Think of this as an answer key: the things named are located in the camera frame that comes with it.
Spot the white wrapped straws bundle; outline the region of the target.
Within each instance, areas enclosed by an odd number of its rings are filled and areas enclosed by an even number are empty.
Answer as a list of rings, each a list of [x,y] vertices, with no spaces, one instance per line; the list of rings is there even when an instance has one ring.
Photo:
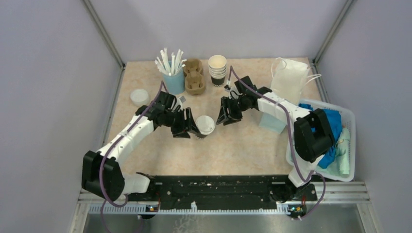
[[[160,57],[156,57],[154,63],[162,74],[173,76],[186,66],[187,59],[182,58],[183,54],[184,52],[178,49],[177,54],[172,52],[169,56],[168,48],[163,48],[160,50]]]

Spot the white takeout paper bag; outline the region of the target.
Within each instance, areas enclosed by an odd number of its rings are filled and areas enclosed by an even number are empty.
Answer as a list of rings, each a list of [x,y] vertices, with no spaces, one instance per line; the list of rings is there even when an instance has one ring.
[[[297,105],[303,88],[321,74],[309,75],[311,67],[303,62],[278,57],[276,67],[271,65],[271,89],[280,98]]]

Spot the light green cloth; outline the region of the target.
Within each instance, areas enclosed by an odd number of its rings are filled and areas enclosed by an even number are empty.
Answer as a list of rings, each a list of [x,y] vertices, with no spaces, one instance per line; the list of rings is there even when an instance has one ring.
[[[338,177],[348,176],[350,171],[349,142],[350,131],[343,126],[335,146],[326,152],[316,170]]]

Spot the white plastic cup lid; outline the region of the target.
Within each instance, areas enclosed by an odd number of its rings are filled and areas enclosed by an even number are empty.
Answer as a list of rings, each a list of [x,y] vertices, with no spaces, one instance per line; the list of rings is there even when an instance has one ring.
[[[209,135],[215,129],[215,121],[207,115],[199,116],[195,123],[201,135]]]

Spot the stack of paper cups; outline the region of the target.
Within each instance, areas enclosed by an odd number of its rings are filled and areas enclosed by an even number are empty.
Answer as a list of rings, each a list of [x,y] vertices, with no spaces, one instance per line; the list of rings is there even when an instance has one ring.
[[[227,73],[227,59],[222,55],[213,55],[208,60],[208,67],[212,84],[222,86]]]

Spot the blue cloth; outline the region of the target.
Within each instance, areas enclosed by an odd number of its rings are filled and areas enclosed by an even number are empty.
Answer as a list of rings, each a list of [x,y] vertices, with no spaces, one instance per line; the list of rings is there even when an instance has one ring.
[[[300,104],[308,114],[294,122],[295,150],[304,161],[314,163],[319,157],[320,168],[326,169],[335,161],[336,143],[342,133],[342,117],[336,110]]]

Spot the brown cardboard cup carrier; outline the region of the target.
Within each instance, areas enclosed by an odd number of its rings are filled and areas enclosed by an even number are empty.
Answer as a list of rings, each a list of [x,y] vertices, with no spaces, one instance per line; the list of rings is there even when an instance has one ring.
[[[185,91],[190,95],[200,95],[206,89],[201,60],[187,59],[183,67]]]

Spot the blue straw holder cup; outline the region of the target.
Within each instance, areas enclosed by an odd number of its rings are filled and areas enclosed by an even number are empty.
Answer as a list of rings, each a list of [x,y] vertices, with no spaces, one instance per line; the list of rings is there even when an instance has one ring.
[[[170,94],[179,95],[185,91],[184,74],[182,68],[172,76],[163,74],[163,78],[166,88]]]

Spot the stack of white lids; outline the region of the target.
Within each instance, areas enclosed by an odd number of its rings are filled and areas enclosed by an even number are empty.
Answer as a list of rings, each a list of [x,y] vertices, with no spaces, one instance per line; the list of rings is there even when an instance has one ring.
[[[130,93],[130,99],[132,103],[137,106],[141,107],[143,105],[147,105],[150,103],[150,95],[144,89],[135,89]]]

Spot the black paper coffee cup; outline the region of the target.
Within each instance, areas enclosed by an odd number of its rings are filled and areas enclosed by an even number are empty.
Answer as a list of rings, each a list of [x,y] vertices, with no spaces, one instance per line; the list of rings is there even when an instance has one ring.
[[[212,131],[202,131],[199,129],[194,130],[194,134],[196,135],[197,138],[199,139],[204,139],[206,138],[208,135],[210,135],[212,133]]]

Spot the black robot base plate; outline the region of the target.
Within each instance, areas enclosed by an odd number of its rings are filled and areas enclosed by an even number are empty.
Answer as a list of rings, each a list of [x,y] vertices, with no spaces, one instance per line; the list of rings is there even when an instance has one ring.
[[[316,201],[313,184],[296,188],[287,175],[154,176],[148,191],[129,201],[154,201],[161,210],[270,210],[287,201]]]

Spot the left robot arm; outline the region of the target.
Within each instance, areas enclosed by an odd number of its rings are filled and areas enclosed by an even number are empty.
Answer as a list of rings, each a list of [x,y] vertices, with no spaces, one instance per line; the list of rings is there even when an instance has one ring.
[[[183,108],[175,95],[159,91],[149,105],[138,108],[127,126],[97,152],[83,157],[82,189],[101,198],[116,201],[121,195],[138,194],[143,200],[154,198],[156,188],[143,173],[124,175],[121,164],[158,127],[169,127],[174,138],[200,136],[191,109]]]

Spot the white plastic basket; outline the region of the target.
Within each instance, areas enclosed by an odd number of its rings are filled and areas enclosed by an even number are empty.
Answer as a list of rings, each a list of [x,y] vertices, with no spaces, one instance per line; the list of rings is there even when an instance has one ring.
[[[349,131],[349,141],[347,150],[348,174],[342,174],[340,172],[340,159],[338,157],[336,157],[334,162],[332,162],[326,169],[322,169],[319,166],[317,166],[316,171],[322,174],[325,178],[336,181],[349,182],[353,180],[356,160],[356,121],[353,112],[338,105],[318,100],[301,99],[300,103],[309,104],[313,109],[329,109],[338,111],[340,113],[342,126]]]

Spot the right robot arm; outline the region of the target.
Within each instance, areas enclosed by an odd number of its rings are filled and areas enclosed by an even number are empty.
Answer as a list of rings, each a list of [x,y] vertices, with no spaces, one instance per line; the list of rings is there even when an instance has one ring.
[[[287,124],[289,146],[294,163],[285,186],[291,200],[304,195],[304,186],[311,179],[324,155],[335,145],[331,125],[322,109],[306,109],[280,98],[267,87],[257,88],[249,76],[235,82],[236,97],[222,97],[217,124],[229,125],[242,120],[242,113],[256,109],[282,119]]]

